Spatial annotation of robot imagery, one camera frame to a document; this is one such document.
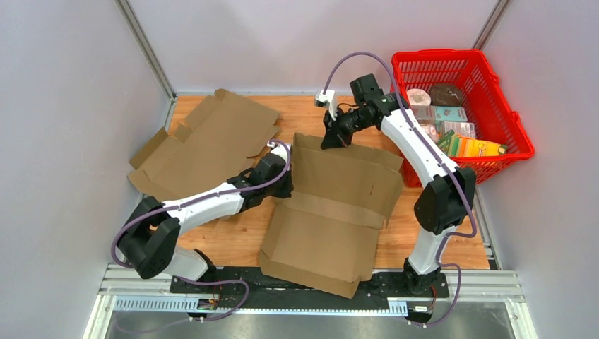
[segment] white wall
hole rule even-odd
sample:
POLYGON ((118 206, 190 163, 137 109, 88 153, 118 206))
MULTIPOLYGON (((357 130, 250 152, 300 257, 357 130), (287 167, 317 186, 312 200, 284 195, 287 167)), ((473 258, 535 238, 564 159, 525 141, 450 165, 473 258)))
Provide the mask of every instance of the white wall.
POLYGON ((167 99, 113 1, 0 1, 0 337, 80 338, 167 99))
MULTIPOLYGON (((497 0, 130 0, 177 92, 310 93, 346 54, 470 48, 497 0)), ((376 61, 345 63, 333 88, 375 73, 376 61)))
POLYGON ((539 338, 596 338, 599 3, 516 0, 484 52, 537 155, 483 184, 539 338))

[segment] metal frame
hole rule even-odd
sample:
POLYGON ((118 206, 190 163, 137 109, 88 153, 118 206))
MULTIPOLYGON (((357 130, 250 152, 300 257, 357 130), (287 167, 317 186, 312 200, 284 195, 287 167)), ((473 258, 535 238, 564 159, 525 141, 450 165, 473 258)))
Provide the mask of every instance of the metal frame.
POLYGON ((131 32, 139 44, 139 48, 143 52, 143 55, 146 57, 146 60, 148 60, 148 64, 152 68, 152 72, 154 72, 154 75, 160 83, 160 86, 162 86, 162 90, 164 90, 166 96, 168 96, 168 98, 171 100, 171 103, 173 103, 177 95, 168 81, 165 70, 162 69, 160 62, 158 62, 158 58, 152 50, 146 34, 143 33, 139 20, 137 20, 129 0, 114 0, 114 2, 117 3, 117 6, 123 14, 123 18, 127 22, 129 28, 131 28, 131 32))
POLYGON ((506 309, 516 339, 538 338, 527 304, 507 302, 506 309))
POLYGON ((497 1, 497 3, 495 4, 495 7, 491 11, 491 15, 487 19, 487 22, 482 27, 482 30, 480 31, 478 37, 476 38, 476 41, 474 41, 474 44, 472 45, 473 49, 482 49, 487 44, 487 42, 489 41, 489 38, 491 38, 493 31, 499 24, 500 20, 502 19, 503 15, 505 14, 505 10, 507 9, 507 7, 510 3, 511 3, 511 0, 498 0, 497 1))
MULTIPOLYGON (((168 129, 174 108, 177 103, 178 95, 202 95, 211 93, 176 93, 172 88, 168 78, 158 62, 158 58, 153 52, 150 43, 143 33, 141 25, 135 16, 134 10, 128 0, 115 0, 123 17, 131 28, 136 41, 142 52, 146 56, 150 67, 152 68, 158 82, 162 86, 166 96, 171 103, 165 119, 165 128, 168 129)), ((498 25, 505 13, 511 0, 498 0, 493 8, 487 22, 482 28, 476 39, 473 49, 482 49, 489 40, 493 30, 498 25)), ((293 93, 247 93, 253 95, 306 95, 312 93, 293 92, 293 93)), ((487 259, 490 263, 496 263, 496 270, 463 270, 462 287, 459 300, 461 302, 500 302, 504 303, 511 319, 511 325, 516 339, 536 338, 534 326, 528 313, 522 289, 519 285, 518 277, 515 271, 501 270, 499 258, 495 255, 492 244, 492 233, 487 226, 487 217, 485 204, 480 199, 480 195, 475 195, 473 203, 475 218, 480 230, 480 234, 487 253, 487 259)), ((373 273, 389 271, 374 270, 373 273)), ((445 270, 447 282, 450 290, 450 297, 453 298, 457 283, 457 272, 454 270, 445 270)), ((85 329, 84 338, 104 338, 108 331, 108 325, 115 310, 126 309, 134 306, 136 311, 190 311, 190 305, 197 305, 200 299, 210 299, 212 294, 173 294, 170 289, 171 276, 168 274, 159 274, 153 279, 142 280, 134 270, 121 268, 120 266, 109 264, 102 280, 98 296, 85 329)), ((406 302, 428 301, 425 298, 389 298, 390 310, 388 311, 339 311, 339 310, 291 310, 291 309, 243 309, 238 312, 244 314, 313 314, 313 315, 353 315, 353 316, 402 316, 405 311, 406 302)), ((216 312, 224 312, 226 309, 219 309, 216 312)))

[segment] white connector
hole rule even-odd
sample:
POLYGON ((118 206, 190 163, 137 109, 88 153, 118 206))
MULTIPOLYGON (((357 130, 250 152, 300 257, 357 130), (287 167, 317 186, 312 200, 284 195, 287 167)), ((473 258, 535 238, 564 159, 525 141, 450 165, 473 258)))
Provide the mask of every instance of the white connector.
MULTIPOLYGON (((272 143, 272 142, 267 142, 266 145, 271 148, 271 153, 273 153, 274 155, 278 155, 280 156, 282 159, 284 159, 285 162, 287 162, 287 151, 284 149, 284 147, 278 143, 272 143)), ((286 143, 287 147, 289 149, 291 149, 291 144, 290 143, 286 143)))
POLYGON ((333 120, 337 118, 337 97, 334 90, 326 90, 326 93, 322 90, 318 92, 314 96, 314 106, 326 108, 333 120))

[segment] gray floor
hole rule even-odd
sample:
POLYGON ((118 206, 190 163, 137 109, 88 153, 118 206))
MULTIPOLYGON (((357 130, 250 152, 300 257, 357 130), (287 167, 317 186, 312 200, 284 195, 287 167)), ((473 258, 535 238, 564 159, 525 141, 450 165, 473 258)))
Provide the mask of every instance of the gray floor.
MULTIPOLYGON (((437 303, 435 315, 441 316, 447 306, 437 303)), ((111 319, 107 338, 514 338, 502 303, 459 303, 443 324, 427 329, 386 317, 251 314, 236 314, 214 323, 185 322, 145 335, 129 335, 113 326, 118 319, 122 328, 139 331, 185 318, 180 313, 118 312, 111 319)))

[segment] metal corner post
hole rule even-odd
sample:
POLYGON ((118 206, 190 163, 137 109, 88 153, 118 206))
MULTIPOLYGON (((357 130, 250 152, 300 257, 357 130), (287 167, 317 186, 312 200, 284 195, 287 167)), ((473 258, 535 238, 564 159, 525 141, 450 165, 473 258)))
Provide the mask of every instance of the metal corner post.
POLYGON ((495 7, 493 8, 493 11, 491 11, 489 18, 487 19, 487 22, 482 27, 482 30, 476 38, 476 41, 474 41, 474 44, 472 46, 473 49, 483 49, 485 47, 485 45, 489 41, 489 38, 491 38, 493 31, 502 19, 502 16, 505 14, 505 11, 510 3, 511 0, 497 1, 495 7))
POLYGON ((150 64, 150 67, 152 68, 154 75, 156 75, 156 78, 158 79, 158 83, 160 84, 160 86, 162 86, 162 90, 164 90, 166 96, 170 99, 171 103, 173 103, 174 99, 177 97, 177 94, 173 90, 170 82, 168 81, 165 70, 162 69, 160 62, 158 62, 158 58, 152 50, 148 38, 143 33, 139 20, 137 20, 137 17, 135 15, 133 7, 131 7, 131 4, 129 3, 129 0, 114 0, 114 2, 117 3, 117 6, 121 10, 123 17, 127 22, 127 25, 129 26, 129 28, 131 28, 131 32, 133 33, 135 40, 137 40, 137 43, 139 44, 139 47, 143 52, 143 55, 146 56, 146 59, 148 60, 148 63, 150 64))

